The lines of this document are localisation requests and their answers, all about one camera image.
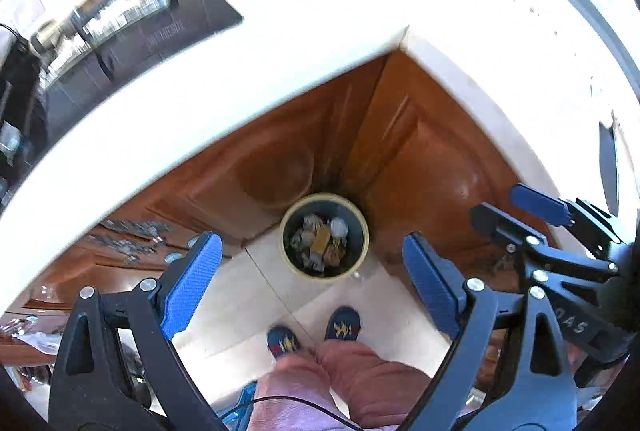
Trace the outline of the cream rimmed dark trash bin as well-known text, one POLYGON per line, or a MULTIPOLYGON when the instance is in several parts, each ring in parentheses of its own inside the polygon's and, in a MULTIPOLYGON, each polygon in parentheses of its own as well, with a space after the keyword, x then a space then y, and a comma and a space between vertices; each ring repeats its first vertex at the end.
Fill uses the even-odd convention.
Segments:
POLYGON ((357 272, 369 252, 369 227, 360 210, 334 194, 298 200, 284 214, 279 248, 292 271, 332 283, 357 272))

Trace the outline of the tan cardboard box trash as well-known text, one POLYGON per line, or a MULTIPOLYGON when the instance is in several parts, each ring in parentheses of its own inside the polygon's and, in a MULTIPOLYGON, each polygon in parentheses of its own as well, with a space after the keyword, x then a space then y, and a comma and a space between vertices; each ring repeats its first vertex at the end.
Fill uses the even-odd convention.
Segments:
POLYGON ((312 255, 319 255, 320 258, 323 257, 324 252, 326 252, 326 248, 329 246, 331 242, 332 233, 329 226, 321 225, 316 232, 316 237, 314 237, 314 242, 310 246, 310 253, 312 255))

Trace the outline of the left blue patterned slipper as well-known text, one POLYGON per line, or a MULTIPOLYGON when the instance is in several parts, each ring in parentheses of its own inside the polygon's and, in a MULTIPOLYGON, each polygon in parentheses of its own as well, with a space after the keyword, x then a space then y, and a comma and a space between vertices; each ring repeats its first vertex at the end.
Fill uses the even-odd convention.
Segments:
POLYGON ((267 345, 275 359, 280 359, 285 354, 298 352, 302 349, 302 344, 294 331, 285 325, 277 325, 269 329, 267 345))

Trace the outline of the blue patterned slipper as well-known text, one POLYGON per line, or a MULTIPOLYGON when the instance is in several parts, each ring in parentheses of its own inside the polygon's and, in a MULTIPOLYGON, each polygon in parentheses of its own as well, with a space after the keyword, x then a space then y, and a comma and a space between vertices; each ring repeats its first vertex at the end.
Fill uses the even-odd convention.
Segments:
POLYGON ((355 342, 360 333, 361 321, 359 313, 352 307, 343 305, 331 315, 328 325, 326 325, 326 335, 324 339, 355 342))
POLYGON ((269 329, 267 345, 275 359, 280 359, 285 354, 298 352, 302 349, 302 344, 294 331, 285 325, 277 325, 269 329))

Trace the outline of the right blue patterned slipper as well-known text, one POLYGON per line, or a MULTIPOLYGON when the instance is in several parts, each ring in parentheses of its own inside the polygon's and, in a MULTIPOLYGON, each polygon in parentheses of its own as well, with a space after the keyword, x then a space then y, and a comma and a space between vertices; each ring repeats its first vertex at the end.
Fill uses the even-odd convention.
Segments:
POLYGON ((361 321, 359 313, 352 307, 343 305, 331 315, 328 325, 326 325, 326 335, 324 339, 355 342, 360 333, 361 321))

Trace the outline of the right wooden cabinet door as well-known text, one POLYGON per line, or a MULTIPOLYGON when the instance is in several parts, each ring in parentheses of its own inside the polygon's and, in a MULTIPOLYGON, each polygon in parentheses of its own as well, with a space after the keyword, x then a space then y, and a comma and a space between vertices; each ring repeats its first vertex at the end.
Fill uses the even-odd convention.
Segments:
POLYGON ((408 55, 393 52, 338 185, 364 214, 374 255, 403 283, 401 243, 419 232, 464 276, 516 291, 512 265, 472 229, 470 210, 487 202, 549 236, 544 223, 510 203, 519 180, 462 107, 408 55))

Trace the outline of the wooden cabinet door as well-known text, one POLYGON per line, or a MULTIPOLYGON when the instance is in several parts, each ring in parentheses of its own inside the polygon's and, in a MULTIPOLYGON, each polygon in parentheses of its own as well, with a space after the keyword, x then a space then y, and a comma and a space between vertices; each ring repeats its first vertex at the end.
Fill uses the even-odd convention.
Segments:
POLYGON ((462 107, 408 55, 393 52, 338 185, 364 214, 374 255, 403 283, 401 243, 419 232, 464 276, 516 291, 512 265, 472 229, 470 210, 487 202, 549 236, 544 223, 510 203, 519 180, 462 107))
POLYGON ((66 245, 13 310, 67 311, 84 284, 118 291, 204 231, 233 255, 300 198, 334 190, 386 61, 337 76, 178 165, 66 245))

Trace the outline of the left wooden cabinet door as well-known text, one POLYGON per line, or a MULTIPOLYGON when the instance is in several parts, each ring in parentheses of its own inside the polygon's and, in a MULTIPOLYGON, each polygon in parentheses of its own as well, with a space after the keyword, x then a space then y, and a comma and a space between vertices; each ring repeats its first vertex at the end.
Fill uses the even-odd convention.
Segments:
POLYGON ((300 198, 334 190, 386 61, 337 76, 178 165, 66 245, 13 310, 67 311, 84 284, 118 291, 204 231, 233 255, 300 198))

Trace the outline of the pink trouser legs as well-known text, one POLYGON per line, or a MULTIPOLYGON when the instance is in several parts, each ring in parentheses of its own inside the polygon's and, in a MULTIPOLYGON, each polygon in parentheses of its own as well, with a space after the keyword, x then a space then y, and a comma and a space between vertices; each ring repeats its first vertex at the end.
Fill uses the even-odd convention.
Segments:
POLYGON ((258 380, 251 430, 344 430, 333 394, 363 430, 395 430, 431 383, 423 371, 381 359, 358 341, 288 352, 258 380))

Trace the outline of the black gas stove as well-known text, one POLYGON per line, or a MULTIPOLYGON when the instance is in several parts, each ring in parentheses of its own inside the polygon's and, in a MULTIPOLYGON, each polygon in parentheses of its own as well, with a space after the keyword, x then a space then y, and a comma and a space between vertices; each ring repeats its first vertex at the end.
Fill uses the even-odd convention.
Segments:
POLYGON ((16 153, 42 154, 108 95, 242 20, 226 0, 85 0, 29 38, 4 28, 1 123, 16 153))

